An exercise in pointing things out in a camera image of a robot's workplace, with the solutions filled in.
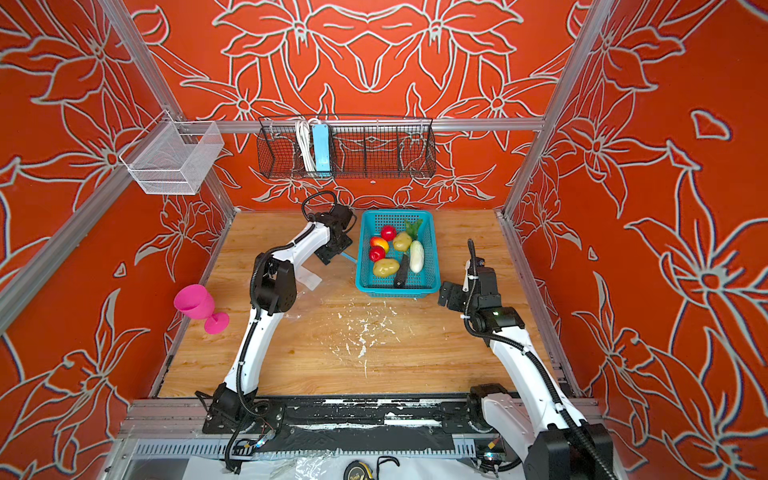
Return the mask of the dark red apple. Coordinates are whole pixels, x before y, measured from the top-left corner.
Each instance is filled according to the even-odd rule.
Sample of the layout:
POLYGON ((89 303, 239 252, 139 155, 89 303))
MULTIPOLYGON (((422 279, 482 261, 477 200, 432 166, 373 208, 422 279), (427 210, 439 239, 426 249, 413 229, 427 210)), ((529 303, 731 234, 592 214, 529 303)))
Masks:
POLYGON ((397 234, 397 229, 392 225, 384 225, 380 230, 380 236, 387 242, 392 242, 397 234))

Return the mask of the clear zip top bag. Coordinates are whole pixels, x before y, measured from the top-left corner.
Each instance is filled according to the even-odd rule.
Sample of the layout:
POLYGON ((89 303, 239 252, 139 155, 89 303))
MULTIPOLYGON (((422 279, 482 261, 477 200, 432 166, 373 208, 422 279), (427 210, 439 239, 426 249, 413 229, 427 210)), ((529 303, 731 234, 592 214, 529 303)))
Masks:
POLYGON ((349 253, 335 256, 329 264, 323 264, 312 256, 296 270, 296 281, 300 289, 315 291, 317 288, 331 288, 354 280, 357 259, 349 253))

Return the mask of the yellow potato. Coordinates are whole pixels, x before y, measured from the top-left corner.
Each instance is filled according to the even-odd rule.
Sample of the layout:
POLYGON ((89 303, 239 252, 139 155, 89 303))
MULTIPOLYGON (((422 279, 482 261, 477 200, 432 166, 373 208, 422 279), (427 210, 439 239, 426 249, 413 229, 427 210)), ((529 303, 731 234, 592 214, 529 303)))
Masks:
POLYGON ((373 275, 377 278, 387 278, 395 275, 400 268, 400 263, 393 258, 383 258, 374 263, 373 275))

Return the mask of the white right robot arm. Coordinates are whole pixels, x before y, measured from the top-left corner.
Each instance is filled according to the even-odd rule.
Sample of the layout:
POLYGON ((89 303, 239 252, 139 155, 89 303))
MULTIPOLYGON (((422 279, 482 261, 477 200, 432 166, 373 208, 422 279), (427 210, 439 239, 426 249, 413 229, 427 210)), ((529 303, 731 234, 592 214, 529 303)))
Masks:
POLYGON ((502 304, 493 268, 472 241, 463 283, 442 285, 438 303, 459 313, 466 331, 484 341, 516 389, 472 389, 473 411, 496 431, 527 479, 624 479, 627 474, 606 427, 590 422, 563 392, 536 352, 524 321, 502 304))

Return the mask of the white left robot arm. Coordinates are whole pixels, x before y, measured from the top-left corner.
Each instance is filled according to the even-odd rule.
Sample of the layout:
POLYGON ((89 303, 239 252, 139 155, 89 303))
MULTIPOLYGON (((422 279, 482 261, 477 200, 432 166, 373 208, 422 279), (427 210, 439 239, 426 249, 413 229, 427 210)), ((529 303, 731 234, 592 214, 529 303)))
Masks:
POLYGON ((344 205, 309 213, 303 230, 290 242, 259 254, 249 282, 250 313, 245 335, 225 380, 206 407, 203 431, 232 433, 264 419, 269 402, 257 397, 262 366, 277 327, 298 298, 298 272, 310 257, 324 264, 352 244, 348 230, 356 218, 344 205))

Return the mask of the red yellow mango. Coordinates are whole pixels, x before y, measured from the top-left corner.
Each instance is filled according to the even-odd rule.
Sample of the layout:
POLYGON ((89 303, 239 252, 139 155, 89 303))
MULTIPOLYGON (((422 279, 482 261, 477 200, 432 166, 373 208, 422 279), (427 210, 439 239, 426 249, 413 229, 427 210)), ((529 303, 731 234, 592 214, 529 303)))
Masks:
POLYGON ((385 253, 387 253, 389 251, 389 249, 390 249, 389 242, 387 240, 385 240, 384 238, 378 237, 378 236, 372 237, 370 239, 370 246, 371 247, 378 246, 378 247, 382 248, 385 253))

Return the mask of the dark eggplant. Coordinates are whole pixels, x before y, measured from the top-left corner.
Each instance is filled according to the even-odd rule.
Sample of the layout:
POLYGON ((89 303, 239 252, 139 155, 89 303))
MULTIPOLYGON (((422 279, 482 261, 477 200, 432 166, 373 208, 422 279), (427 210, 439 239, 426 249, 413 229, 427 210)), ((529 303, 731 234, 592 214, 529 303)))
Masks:
POLYGON ((410 257, 404 254, 400 260, 398 271, 393 280, 393 286, 398 289, 405 287, 410 271, 410 257))

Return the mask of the green lettuce leaf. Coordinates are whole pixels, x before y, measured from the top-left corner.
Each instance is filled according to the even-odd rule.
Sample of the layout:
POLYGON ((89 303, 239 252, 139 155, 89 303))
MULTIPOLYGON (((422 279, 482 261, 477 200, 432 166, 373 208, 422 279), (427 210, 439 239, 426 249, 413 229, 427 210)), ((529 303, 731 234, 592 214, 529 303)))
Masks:
POLYGON ((412 241, 418 240, 418 233, 422 223, 423 220, 421 218, 405 221, 405 232, 410 236, 412 241))

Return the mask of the light blue power strip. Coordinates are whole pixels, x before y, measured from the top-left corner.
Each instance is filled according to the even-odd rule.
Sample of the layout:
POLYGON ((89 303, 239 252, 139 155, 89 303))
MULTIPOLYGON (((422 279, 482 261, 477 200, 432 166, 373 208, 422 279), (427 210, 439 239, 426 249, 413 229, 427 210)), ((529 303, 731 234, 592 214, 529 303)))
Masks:
POLYGON ((318 123, 312 126, 312 139, 315 156, 315 169, 319 176, 331 175, 330 133, 327 125, 318 123))

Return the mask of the pink plastic goblet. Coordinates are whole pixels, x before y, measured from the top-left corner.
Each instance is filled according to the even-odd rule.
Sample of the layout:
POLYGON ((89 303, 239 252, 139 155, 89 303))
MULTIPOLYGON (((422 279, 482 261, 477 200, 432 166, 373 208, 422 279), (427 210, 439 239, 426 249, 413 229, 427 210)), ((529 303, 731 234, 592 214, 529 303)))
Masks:
POLYGON ((175 295, 173 305, 189 319, 202 321, 209 335, 220 334, 229 326, 229 315, 216 312, 215 300, 203 285, 191 284, 182 288, 175 295))

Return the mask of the yellow black tape measure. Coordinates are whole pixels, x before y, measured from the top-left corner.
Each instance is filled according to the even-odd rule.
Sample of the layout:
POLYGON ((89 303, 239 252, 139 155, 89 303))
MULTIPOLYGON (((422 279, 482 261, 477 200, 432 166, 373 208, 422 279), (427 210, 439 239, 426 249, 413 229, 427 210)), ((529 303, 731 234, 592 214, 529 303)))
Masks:
POLYGON ((350 462, 344 470, 343 480, 373 480, 374 474, 371 468, 361 460, 350 462))

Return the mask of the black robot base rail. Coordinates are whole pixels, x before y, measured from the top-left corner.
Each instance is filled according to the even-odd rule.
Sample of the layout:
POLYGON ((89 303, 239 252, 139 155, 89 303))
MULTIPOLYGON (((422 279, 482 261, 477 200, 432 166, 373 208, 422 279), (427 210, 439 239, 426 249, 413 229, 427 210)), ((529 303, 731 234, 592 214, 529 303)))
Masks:
POLYGON ((466 393, 271 396, 256 399, 254 416, 230 394, 203 403, 203 433, 233 436, 233 453, 241 457, 327 452, 474 458, 510 451, 466 393))

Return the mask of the clear mesh wall bin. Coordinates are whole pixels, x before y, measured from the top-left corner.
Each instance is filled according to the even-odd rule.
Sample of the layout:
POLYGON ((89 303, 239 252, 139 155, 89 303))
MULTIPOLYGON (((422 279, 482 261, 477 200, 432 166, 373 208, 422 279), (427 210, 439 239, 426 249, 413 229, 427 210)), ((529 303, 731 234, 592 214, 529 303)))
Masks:
POLYGON ((148 195, 195 195, 223 148, 214 122, 164 120, 139 135, 120 161, 148 195))

